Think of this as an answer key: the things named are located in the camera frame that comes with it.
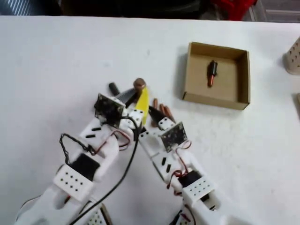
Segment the yellow plastic piece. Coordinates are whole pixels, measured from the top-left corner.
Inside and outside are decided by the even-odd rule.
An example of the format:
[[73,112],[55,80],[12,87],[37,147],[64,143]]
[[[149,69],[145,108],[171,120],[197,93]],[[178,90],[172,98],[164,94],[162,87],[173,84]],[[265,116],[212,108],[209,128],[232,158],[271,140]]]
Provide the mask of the yellow plastic piece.
[[148,95],[147,87],[145,87],[142,90],[141,96],[140,96],[139,100],[137,101],[135,108],[138,110],[142,110],[144,112],[144,116],[142,118],[142,123],[143,123],[143,125],[145,125],[147,116],[148,116],[148,110],[149,110],[149,95]]

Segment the open cardboard box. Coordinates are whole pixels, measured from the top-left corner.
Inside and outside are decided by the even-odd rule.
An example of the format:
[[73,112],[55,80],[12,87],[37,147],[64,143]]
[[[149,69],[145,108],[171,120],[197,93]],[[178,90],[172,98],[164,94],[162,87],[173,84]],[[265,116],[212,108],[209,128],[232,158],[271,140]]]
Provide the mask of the open cardboard box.
[[[217,62],[217,76],[208,87],[208,66]],[[243,110],[250,104],[249,52],[192,42],[188,48],[183,100]]]

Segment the black cylinder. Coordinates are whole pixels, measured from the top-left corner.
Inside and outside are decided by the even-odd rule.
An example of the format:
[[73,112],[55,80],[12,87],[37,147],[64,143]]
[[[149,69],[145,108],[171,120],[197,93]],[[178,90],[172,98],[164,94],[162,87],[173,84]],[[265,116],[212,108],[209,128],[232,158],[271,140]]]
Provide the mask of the black cylinder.
[[109,90],[111,90],[112,95],[116,96],[116,95],[120,94],[120,91],[114,82],[108,84],[108,87],[109,87]]
[[210,62],[210,66],[209,66],[209,75],[217,75],[217,66],[218,66],[218,63],[216,61],[211,61]]

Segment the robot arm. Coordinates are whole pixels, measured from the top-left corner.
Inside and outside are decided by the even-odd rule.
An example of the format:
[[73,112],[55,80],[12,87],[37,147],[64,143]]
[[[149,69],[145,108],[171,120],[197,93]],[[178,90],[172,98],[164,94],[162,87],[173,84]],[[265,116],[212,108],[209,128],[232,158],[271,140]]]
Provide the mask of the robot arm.
[[[59,169],[53,184],[28,211],[18,217],[15,225],[68,225],[93,205],[95,200],[91,199],[91,194],[96,183],[112,165],[120,147],[133,142],[134,132],[137,132],[136,128],[140,127],[143,118],[142,111],[128,113],[125,105],[116,98],[99,95],[97,103],[107,107],[97,111],[97,118],[92,119],[80,134],[80,140],[77,140],[88,146],[89,151],[77,149]],[[116,116],[114,112],[119,113],[116,120],[110,117],[110,114]],[[81,215],[82,218],[76,222],[78,225],[111,224],[103,205]]]
[[150,107],[159,129],[141,133],[139,141],[167,188],[172,187],[174,195],[183,198],[182,213],[173,224],[193,224],[191,216],[195,216],[202,225],[250,225],[251,219],[215,188],[187,149],[191,142],[183,124],[175,124],[159,113]]

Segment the white tabletop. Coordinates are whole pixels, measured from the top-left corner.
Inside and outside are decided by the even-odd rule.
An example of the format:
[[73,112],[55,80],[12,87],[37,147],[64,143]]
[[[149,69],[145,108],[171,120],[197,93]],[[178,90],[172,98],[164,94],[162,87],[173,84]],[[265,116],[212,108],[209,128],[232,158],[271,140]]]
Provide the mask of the white tabletop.
[[[184,122],[191,151],[225,195],[258,224],[300,223],[300,115],[293,99],[300,77],[281,62],[300,24],[0,17],[0,31],[1,224],[12,224],[21,204],[51,184],[63,163],[60,134],[82,131],[98,92],[109,94],[109,82],[126,90],[137,77]],[[251,104],[244,111],[179,99],[191,41],[250,51]],[[120,153],[99,197],[130,154]],[[116,225],[168,224],[180,203],[141,147],[105,200]]]

